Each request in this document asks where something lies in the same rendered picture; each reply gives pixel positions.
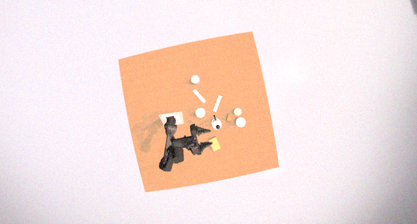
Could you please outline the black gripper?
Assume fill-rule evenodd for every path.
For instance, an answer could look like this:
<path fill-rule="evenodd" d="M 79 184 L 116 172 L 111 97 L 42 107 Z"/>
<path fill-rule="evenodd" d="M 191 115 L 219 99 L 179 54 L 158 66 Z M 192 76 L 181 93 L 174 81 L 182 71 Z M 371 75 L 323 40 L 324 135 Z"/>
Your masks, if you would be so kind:
<path fill-rule="evenodd" d="M 182 137 L 183 147 L 188 149 L 188 146 L 186 146 L 186 142 L 188 142 L 189 140 L 194 139 L 194 141 L 195 141 L 194 143 L 197 145 L 198 151 L 199 151 L 199 153 L 197 155 L 198 156 L 201 155 L 201 153 L 203 153 L 203 150 L 205 148 L 207 148 L 208 146 L 210 146 L 211 144 L 213 144 L 213 142 L 211 142 L 211 141 L 210 142 L 200 142 L 200 144 L 199 144 L 198 140 L 197 140 L 197 136 L 199 137 L 201 134 L 209 133 L 209 132 L 211 132 L 211 130 L 198 127 L 197 125 L 195 126 L 195 124 L 191 124 L 190 125 L 191 136 L 186 137 L 184 135 L 184 137 Z"/>

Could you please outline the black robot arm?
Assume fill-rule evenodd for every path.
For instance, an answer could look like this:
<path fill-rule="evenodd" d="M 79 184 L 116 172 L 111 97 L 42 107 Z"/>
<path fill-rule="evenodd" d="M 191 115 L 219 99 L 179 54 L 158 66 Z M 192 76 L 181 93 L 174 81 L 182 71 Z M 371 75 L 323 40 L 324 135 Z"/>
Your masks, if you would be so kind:
<path fill-rule="evenodd" d="M 167 122 L 164 124 L 164 129 L 167 137 L 164 156 L 159 162 L 159 168 L 163 171 L 171 172 L 174 162 L 179 163 L 184 161 L 184 147 L 182 144 L 182 137 L 176 139 L 174 137 L 174 134 L 177 131 L 175 117 L 166 117 L 166 119 Z M 193 156 L 199 153 L 198 147 L 194 142 L 194 139 L 186 142 L 186 146 L 188 146 L 188 151 L 190 150 Z"/>

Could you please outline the cream and grey cylinder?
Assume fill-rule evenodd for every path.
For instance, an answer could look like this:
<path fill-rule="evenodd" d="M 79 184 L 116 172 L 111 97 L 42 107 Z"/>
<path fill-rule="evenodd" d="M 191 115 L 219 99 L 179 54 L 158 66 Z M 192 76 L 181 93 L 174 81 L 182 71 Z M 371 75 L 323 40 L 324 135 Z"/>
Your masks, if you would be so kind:
<path fill-rule="evenodd" d="M 239 116 L 242 114 L 242 110 L 240 108 L 234 108 L 233 114 Z"/>

